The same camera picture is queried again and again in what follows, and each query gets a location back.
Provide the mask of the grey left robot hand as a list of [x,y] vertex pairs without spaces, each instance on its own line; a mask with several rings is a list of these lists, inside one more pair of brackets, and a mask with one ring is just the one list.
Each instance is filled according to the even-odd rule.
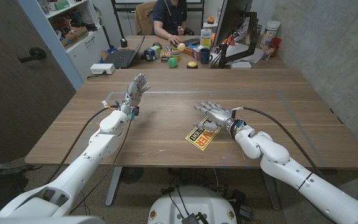
[[145,86],[146,83],[147,77],[143,73],[140,73],[129,83],[120,105],[120,111],[129,115],[139,105],[143,93],[150,89],[150,86]]

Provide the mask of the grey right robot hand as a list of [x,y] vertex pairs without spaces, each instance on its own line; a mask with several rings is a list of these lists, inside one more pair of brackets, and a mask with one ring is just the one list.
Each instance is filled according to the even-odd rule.
[[194,124],[194,127],[206,129],[208,131],[216,131],[219,127],[226,129],[229,135],[234,138],[236,131],[243,125],[243,121],[234,119],[236,112],[224,109],[219,103],[207,103],[200,102],[198,106],[194,107],[205,114],[212,123]]

